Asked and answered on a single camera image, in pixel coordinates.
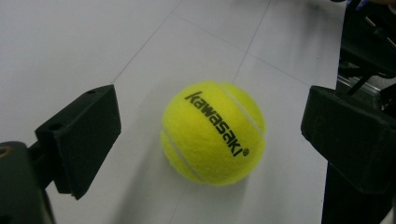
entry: tennis ball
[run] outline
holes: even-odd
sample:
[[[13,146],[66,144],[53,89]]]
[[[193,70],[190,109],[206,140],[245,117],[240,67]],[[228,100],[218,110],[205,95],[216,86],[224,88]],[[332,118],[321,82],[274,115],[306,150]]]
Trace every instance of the tennis ball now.
[[[161,143],[180,174],[224,186],[247,176],[260,161],[263,133],[262,113],[246,92],[204,81],[182,90],[166,107]]]

